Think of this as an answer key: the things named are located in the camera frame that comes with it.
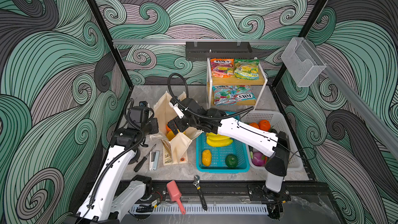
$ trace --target gray floor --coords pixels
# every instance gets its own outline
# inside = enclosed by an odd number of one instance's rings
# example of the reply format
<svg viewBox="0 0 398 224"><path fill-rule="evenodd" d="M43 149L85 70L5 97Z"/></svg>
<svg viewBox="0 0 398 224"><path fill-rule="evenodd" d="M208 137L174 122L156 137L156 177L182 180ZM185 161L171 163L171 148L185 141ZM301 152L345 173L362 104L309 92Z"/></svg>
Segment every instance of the gray floor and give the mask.
<svg viewBox="0 0 398 224"><path fill-rule="evenodd" d="M206 108L206 86L189 86L189 96L195 99L202 107ZM253 92L256 97L259 95L261 86L252 86ZM172 86L172 90L175 95L180 95L185 91L184 86ZM135 86L131 97L135 100L135 105L140 101L147 101L150 106L153 106L158 99L167 91L167 86ZM246 106L220 106L217 107L224 111L237 111L238 109L245 109ZM270 110L278 111L278 107L272 97L271 91L268 87L265 88L260 102L257 105L256 110ZM126 122L125 119L122 120L121 126ZM145 156L150 148L157 144L155 150L160 151L160 158L163 155L162 143L159 140L147 140L149 144L148 148L141 149L141 157ZM149 161L146 161L138 172L140 175L145 175L151 177L152 180L193 180L194 175L199 175L201 180L265 180L266 174L264 171L260 171L254 168L246 173L237 174L214 174L214 173L202 173L196 168L196 141L194 140L187 150L188 163L176 164L163 166L162 160L160 159L158 164L158 169L156 171L149 171ZM130 180L137 173L134 172L134 167L136 164L128 165L122 179ZM288 172L285 180L308 180L308 176L305 170L298 172Z"/></svg>

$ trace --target black screwdriver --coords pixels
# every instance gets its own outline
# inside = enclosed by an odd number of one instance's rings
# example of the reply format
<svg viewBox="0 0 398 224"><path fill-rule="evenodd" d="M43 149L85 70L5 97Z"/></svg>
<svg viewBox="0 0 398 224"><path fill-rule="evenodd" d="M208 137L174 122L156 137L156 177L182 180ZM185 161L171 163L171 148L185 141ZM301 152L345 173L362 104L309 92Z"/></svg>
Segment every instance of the black screwdriver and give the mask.
<svg viewBox="0 0 398 224"><path fill-rule="evenodd" d="M148 154L142 158L142 160L135 166L134 168L134 172L138 172L142 165L144 164L144 162L147 160L147 157L149 156L150 152L153 150L153 148L155 148L156 144L152 147L152 149L148 152Z"/></svg>

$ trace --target yellow banana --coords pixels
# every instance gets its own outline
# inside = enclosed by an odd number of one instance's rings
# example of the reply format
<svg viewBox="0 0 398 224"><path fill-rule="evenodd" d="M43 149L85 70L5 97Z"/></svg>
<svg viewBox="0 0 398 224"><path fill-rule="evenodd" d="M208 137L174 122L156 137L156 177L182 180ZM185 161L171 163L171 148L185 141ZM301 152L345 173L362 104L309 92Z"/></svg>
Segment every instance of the yellow banana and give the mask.
<svg viewBox="0 0 398 224"><path fill-rule="evenodd" d="M224 139L229 139L230 137L220 135L220 136L209 136L208 138L213 141L220 141Z"/></svg>
<svg viewBox="0 0 398 224"><path fill-rule="evenodd" d="M206 143L212 147L223 147L223 146L229 146L232 144L234 141L232 139L224 139L220 141L214 141L209 139L209 137L206 139Z"/></svg>

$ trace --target fake fruit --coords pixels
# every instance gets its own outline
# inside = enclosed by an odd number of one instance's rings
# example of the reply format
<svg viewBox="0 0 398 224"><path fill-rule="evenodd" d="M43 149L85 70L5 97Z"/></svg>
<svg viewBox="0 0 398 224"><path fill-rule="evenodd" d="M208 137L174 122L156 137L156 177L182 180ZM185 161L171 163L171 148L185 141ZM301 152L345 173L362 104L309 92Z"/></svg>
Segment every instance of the fake fruit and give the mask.
<svg viewBox="0 0 398 224"><path fill-rule="evenodd" d="M202 152L202 163L204 166L210 166L211 165L211 152L210 150L204 150Z"/></svg>
<svg viewBox="0 0 398 224"><path fill-rule="evenodd" d="M250 123L249 126L260 129L257 123Z"/></svg>
<svg viewBox="0 0 398 224"><path fill-rule="evenodd" d="M208 136L208 138L213 141L220 141L220 140L224 140L224 139L229 139L230 137L220 135L220 136Z"/></svg>
<svg viewBox="0 0 398 224"><path fill-rule="evenodd" d="M260 130L263 130L265 132L268 132L271 129L271 124L269 123L269 121L266 120L262 120L258 123Z"/></svg>
<svg viewBox="0 0 398 224"><path fill-rule="evenodd" d="M251 162L255 166L261 166L263 167L267 161L267 157L264 156L261 152L254 152L253 153L253 158L251 159Z"/></svg>
<svg viewBox="0 0 398 224"><path fill-rule="evenodd" d="M209 137L206 138L206 143L212 147L223 147L223 146L229 146L232 144L234 141L230 138L224 139L224 140L211 140Z"/></svg>
<svg viewBox="0 0 398 224"><path fill-rule="evenodd" d="M234 154L229 154L225 158L225 164L230 168L235 168L236 166L238 166L238 158Z"/></svg>
<svg viewBox="0 0 398 224"><path fill-rule="evenodd" d="M175 138L176 136L174 135L173 131L170 131L167 133L166 137L169 141L172 141L172 139Z"/></svg>

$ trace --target plastic scoop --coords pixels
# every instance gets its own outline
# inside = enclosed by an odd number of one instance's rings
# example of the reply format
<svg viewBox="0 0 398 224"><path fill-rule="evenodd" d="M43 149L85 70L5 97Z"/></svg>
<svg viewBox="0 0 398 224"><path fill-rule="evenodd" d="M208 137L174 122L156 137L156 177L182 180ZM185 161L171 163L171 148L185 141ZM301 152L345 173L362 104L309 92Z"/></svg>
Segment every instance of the plastic scoop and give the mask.
<svg viewBox="0 0 398 224"><path fill-rule="evenodd" d="M167 191L169 192L170 199L174 202L177 202L178 206L180 207L181 213L185 214L185 208L182 206L180 201L181 192L177 187L176 181L171 181L167 184Z"/></svg>

